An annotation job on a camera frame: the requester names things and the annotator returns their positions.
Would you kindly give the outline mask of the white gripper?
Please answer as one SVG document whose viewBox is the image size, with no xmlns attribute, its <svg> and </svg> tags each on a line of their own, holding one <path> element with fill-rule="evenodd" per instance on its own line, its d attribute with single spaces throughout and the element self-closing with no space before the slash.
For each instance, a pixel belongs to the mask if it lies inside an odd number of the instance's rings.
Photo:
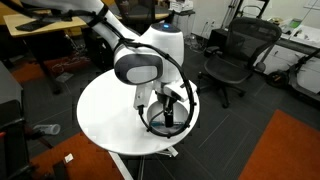
<svg viewBox="0 0 320 180">
<path fill-rule="evenodd" d="M 167 84 L 156 83 L 155 90 L 171 98 L 166 98 L 163 103 L 165 116 L 165 124 L 170 126 L 173 124 L 173 104 L 174 99 L 184 102 L 186 100 L 186 87 L 182 81 L 175 81 Z"/>
</svg>

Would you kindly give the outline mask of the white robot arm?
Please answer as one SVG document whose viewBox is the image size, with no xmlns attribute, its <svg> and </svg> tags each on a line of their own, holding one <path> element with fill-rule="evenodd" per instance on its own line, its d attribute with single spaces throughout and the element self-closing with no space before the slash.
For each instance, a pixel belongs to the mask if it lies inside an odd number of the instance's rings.
<svg viewBox="0 0 320 180">
<path fill-rule="evenodd" d="M 165 87 L 185 79 L 181 70 L 183 53 L 167 53 L 170 40 L 181 44 L 182 32 L 170 24 L 155 23 L 142 35 L 125 27 L 102 0 L 21 0 L 22 3 L 59 10 L 59 15 L 39 15 L 43 20 L 66 21 L 77 16 L 113 48 L 114 71 L 123 83 L 135 85 L 134 108 L 141 111 L 153 91 L 160 96 L 164 125 L 172 127 L 173 104 L 181 99 Z"/>
</svg>

